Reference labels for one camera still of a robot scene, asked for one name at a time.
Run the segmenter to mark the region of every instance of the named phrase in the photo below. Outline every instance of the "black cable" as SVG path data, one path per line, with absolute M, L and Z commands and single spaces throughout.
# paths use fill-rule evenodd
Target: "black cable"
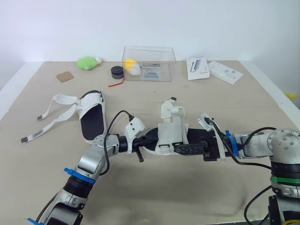
M 258 225 L 262 225 L 269 218 L 269 214 L 267 214 Z
M 40 220 L 40 218 L 42 217 L 43 213 L 45 212 L 45 210 L 49 207 L 49 205 L 53 202 L 53 200 L 55 199 L 56 195 L 58 193 L 55 194 L 55 196 L 53 196 L 52 199 L 50 199 L 50 201 L 44 206 L 44 208 L 42 209 L 42 211 L 39 213 L 39 215 L 37 216 L 36 222 L 38 222 Z
M 253 225 L 250 220 L 247 218 L 247 212 L 248 212 L 248 208 L 249 206 L 259 197 L 261 196 L 263 193 L 265 193 L 267 190 L 271 189 L 272 185 L 266 187 L 264 190 L 262 190 L 260 193 L 258 193 L 257 195 L 255 195 L 255 197 L 253 199 L 251 199 L 249 201 L 249 203 L 247 204 L 247 206 L 245 207 L 244 209 L 244 217 L 245 217 L 245 220 L 247 221 L 247 223 L 249 223 L 250 225 Z M 265 218 L 258 224 L 258 225 L 261 225 L 263 224 L 263 222 L 268 218 L 268 214 L 265 216 Z
M 218 128 L 218 126 L 215 124 L 214 121 L 212 121 L 209 118 L 205 118 L 205 121 L 208 123 L 211 123 L 215 130 L 217 131 L 217 134 L 220 136 L 221 141 L 223 142 L 223 145 L 226 147 L 227 151 L 229 152 L 231 158 L 234 160 L 234 162 L 236 162 L 239 165 L 255 165 L 255 166 L 260 166 L 260 167 L 264 167 L 267 168 L 269 170 L 271 170 L 270 166 L 264 165 L 264 164 L 260 164 L 260 163 L 244 163 L 244 162 L 240 162 L 233 154 L 231 148 L 229 147 L 229 145 L 226 143 L 226 141 L 224 140 L 224 134 L 220 131 L 220 129 Z
M 115 119 L 116 119 L 121 113 L 126 113 L 126 114 L 129 116 L 129 120 L 131 120 L 131 119 L 133 118 L 133 116 L 132 116 L 129 112 L 127 112 L 126 110 L 121 110 L 120 112 L 118 112 L 118 113 L 114 116 L 113 120 L 111 121 L 110 125 L 108 126 L 107 132 L 106 132 L 106 134 L 105 134 L 105 136 L 104 136 L 104 140 L 103 140 L 104 153 L 105 153 L 105 159 L 106 159 L 106 170 L 105 170 L 104 172 L 100 173 L 99 176 L 102 176 L 102 175 L 106 174 L 106 173 L 108 172 L 108 170 L 109 170 L 110 164 L 109 164 L 109 157 L 108 157 L 108 154 L 107 154 L 106 139 L 107 139 L 107 137 L 108 137 L 108 135 L 109 135 L 109 130 L 111 129 L 113 122 L 115 121 Z
M 257 134 L 258 132 L 260 132 L 260 131 L 262 131 L 262 130 L 276 130 L 276 128 L 274 128 L 274 127 L 262 127 L 262 128 L 259 128 L 259 129 L 255 130 L 255 131 L 253 131 L 253 132 L 249 135 L 249 137 L 247 138 L 247 140 L 245 141 L 245 143 L 242 144 L 242 147 L 245 147 L 245 146 L 249 143 L 249 141 L 251 140 L 251 138 L 252 138 L 255 134 Z

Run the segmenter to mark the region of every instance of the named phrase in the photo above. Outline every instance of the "red cable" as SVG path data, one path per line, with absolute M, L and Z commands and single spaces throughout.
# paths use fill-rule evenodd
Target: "red cable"
M 124 78 L 123 78 L 121 83 L 112 84 L 112 85 L 109 85 L 108 87 L 111 88 L 111 87 L 118 86 L 118 85 L 123 84 L 123 83 L 124 83 Z

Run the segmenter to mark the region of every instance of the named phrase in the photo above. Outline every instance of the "beige table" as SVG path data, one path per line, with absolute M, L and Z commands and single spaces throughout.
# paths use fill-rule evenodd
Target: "beige table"
M 67 107 L 54 108 L 48 119 L 37 121 L 53 95 L 80 97 L 101 90 L 109 123 L 121 109 L 139 117 L 148 128 L 157 126 L 160 107 L 171 96 L 185 108 L 185 123 L 200 128 L 196 120 L 206 112 L 221 129 L 251 131 L 264 126 L 295 127 L 285 113 L 237 61 L 223 61 L 245 75 L 234 86 L 217 78 L 187 81 L 185 62 L 176 64 L 172 82 L 131 82 L 113 88 L 110 68 L 104 62 L 91 71 L 75 62 L 46 62 L 30 80 L 0 122 L 0 224 L 28 224 L 66 183 L 64 167 L 73 168 L 89 145 L 83 140 L 77 116 L 58 124 L 27 144 L 20 139 L 38 131 Z M 70 71 L 74 79 L 60 83 L 56 75 Z M 112 133 L 121 133 L 127 116 L 116 121 Z M 204 162 L 202 156 L 155 156 L 142 151 L 111 158 L 109 173 L 100 177 L 82 211 L 83 225 L 203 225 L 242 221 L 247 202 L 270 184 L 270 172 L 225 162 Z M 256 162 L 270 164 L 267 158 Z M 249 210 L 250 218 L 267 214 L 266 193 Z

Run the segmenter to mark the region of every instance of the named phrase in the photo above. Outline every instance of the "green cable tie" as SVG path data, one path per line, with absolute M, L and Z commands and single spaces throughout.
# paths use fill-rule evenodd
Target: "green cable tie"
M 300 184 L 300 179 L 293 179 L 293 178 L 283 178 L 283 177 L 271 176 L 270 180 L 271 180 L 271 182 L 274 182 L 274 183 L 284 182 L 284 183 Z

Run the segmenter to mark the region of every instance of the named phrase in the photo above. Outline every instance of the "yellow object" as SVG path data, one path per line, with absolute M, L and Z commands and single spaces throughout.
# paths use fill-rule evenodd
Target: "yellow object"
M 129 72 L 132 76 L 141 75 L 141 67 L 134 59 L 124 60 L 124 69 Z
M 136 64 L 136 61 L 134 59 L 127 59 L 124 61 L 124 69 L 126 71 L 129 71 L 131 67 L 134 66 L 134 64 Z
M 293 101 L 297 98 L 297 95 L 285 92 L 285 95 L 289 98 L 289 100 Z
M 285 221 L 282 225 L 288 225 L 288 224 L 293 224 L 293 223 L 300 223 L 300 219 L 290 219 Z

